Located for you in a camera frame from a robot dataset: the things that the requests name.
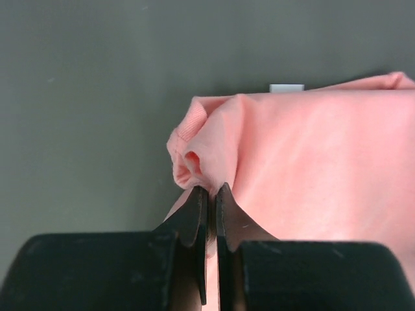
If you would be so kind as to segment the salmon pink t-shirt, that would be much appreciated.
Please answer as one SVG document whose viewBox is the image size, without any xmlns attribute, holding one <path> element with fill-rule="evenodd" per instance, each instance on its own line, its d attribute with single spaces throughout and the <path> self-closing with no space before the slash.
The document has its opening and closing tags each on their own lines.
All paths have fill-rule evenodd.
<svg viewBox="0 0 415 311">
<path fill-rule="evenodd" d="M 280 240 L 377 242 L 414 284 L 414 81 L 195 97 L 167 142 L 175 183 L 237 204 Z"/>
</svg>

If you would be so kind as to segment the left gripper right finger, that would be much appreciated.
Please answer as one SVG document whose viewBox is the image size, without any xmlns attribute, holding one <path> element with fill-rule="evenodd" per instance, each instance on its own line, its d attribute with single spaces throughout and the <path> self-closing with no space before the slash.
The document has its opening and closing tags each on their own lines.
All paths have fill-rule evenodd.
<svg viewBox="0 0 415 311">
<path fill-rule="evenodd" d="M 394 254 L 373 242 L 283 241 L 235 202 L 216 197 L 221 310 L 413 310 Z"/>
</svg>

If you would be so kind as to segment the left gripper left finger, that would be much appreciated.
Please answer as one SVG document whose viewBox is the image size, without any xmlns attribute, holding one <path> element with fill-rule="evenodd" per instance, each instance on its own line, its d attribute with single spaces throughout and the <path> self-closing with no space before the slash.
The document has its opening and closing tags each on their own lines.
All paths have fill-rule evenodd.
<svg viewBox="0 0 415 311">
<path fill-rule="evenodd" d="M 208 192 L 195 187 L 152 231 L 36 235 L 1 285 L 2 310 L 200 310 Z"/>
</svg>

